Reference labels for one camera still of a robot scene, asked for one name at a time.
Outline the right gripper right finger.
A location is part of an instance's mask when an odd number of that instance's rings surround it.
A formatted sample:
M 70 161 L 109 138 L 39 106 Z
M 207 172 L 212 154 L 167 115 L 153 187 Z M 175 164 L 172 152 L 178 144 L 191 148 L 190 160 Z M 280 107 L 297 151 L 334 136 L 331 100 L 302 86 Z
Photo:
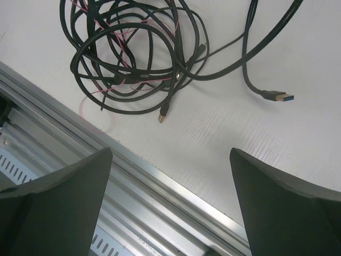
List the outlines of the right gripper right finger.
M 340 255 L 340 192 L 237 148 L 230 164 L 252 255 Z

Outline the aluminium mounting rail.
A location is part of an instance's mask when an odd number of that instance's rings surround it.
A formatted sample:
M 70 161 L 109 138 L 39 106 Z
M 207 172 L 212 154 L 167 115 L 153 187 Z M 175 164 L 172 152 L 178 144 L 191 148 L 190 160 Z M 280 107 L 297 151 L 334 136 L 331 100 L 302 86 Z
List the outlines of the aluminium mounting rail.
M 91 251 L 97 255 L 250 255 L 245 229 L 78 114 L 1 65 L 13 107 L 1 175 L 19 185 L 109 147 L 113 162 Z

